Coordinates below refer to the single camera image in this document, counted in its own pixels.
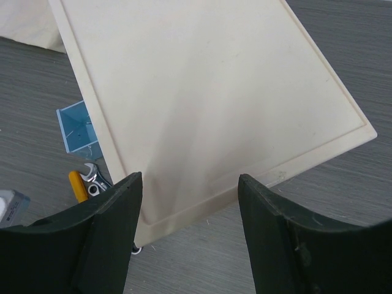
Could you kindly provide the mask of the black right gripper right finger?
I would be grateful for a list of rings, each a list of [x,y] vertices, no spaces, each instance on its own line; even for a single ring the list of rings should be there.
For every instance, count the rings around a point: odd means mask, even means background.
[[[362,227],[311,211],[250,175],[238,201],[257,293],[390,293],[391,221]]]

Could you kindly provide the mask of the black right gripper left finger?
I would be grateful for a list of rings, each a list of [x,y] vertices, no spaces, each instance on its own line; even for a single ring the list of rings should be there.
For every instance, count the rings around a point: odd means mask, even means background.
[[[135,172],[29,226],[1,230],[2,293],[122,293],[143,197]]]

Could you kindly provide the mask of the orange handle screwdriver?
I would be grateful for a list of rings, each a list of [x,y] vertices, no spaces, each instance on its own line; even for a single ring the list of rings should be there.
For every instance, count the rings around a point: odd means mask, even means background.
[[[77,201],[79,203],[86,201],[88,193],[79,172],[76,170],[71,171],[69,173],[69,181]]]

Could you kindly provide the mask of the pastel mini drawer chest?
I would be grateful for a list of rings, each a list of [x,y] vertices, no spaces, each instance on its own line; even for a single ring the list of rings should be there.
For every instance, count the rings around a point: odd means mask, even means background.
[[[143,175],[135,243],[377,132],[285,1],[51,1],[114,182]]]

